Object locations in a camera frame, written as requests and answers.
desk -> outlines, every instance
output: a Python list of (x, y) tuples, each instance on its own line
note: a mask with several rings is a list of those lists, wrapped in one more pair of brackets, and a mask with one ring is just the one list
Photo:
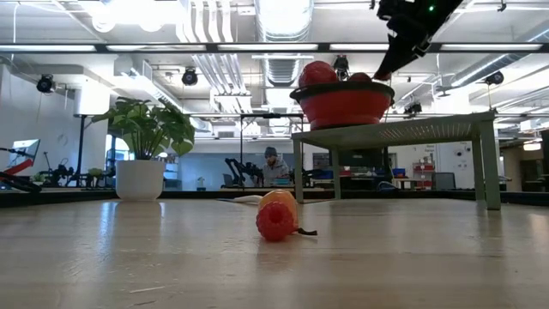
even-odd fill
[(426, 182), (426, 181), (428, 181), (428, 180), (426, 180), (426, 179), (393, 179), (393, 183), (395, 185), (397, 185), (396, 183), (400, 183), (398, 186), (400, 186), (402, 190), (406, 189), (404, 187), (406, 182), (410, 183), (410, 190), (414, 190), (415, 189), (415, 184)]
[(501, 208), (498, 177), (499, 155), (496, 152), (494, 119), (494, 112), (479, 112), (294, 133), (292, 139), (296, 167), (296, 198), (298, 202), (303, 202), (302, 143), (332, 151), (335, 198), (340, 199), (340, 151), (471, 141), (473, 143), (476, 200), (488, 209), (499, 210)]

white flower pot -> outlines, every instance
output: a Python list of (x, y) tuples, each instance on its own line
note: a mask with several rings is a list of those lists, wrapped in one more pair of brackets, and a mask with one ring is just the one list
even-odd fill
[(124, 201), (155, 200), (164, 189), (164, 169), (161, 161), (118, 161), (118, 197)]

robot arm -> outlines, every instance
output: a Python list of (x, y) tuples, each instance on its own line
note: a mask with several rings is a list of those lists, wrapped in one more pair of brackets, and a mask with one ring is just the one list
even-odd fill
[(377, 17), (395, 32), (375, 78), (387, 81), (391, 74), (423, 57), (431, 39), (463, 0), (381, 0)]

monitor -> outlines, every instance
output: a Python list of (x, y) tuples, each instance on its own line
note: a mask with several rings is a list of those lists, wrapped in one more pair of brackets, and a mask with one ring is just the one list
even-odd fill
[(9, 154), (8, 167), (15, 167), (23, 163), (24, 161), (30, 159), (33, 161), (36, 160), (36, 154), (38, 153), (38, 146), (40, 145), (40, 140), (27, 140), (27, 141), (15, 141), (12, 149), (18, 152), (24, 152), (25, 154)]

red toy ball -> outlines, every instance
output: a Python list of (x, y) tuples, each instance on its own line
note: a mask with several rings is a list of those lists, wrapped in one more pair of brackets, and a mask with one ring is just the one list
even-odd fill
[(337, 75), (332, 66), (324, 61), (314, 61), (307, 64), (299, 77), (300, 87), (326, 82), (337, 82)]
[(268, 241), (281, 241), (295, 231), (293, 216), (281, 202), (270, 202), (257, 213), (259, 233)]
[(354, 73), (349, 77), (350, 82), (371, 82), (371, 78), (366, 73)]

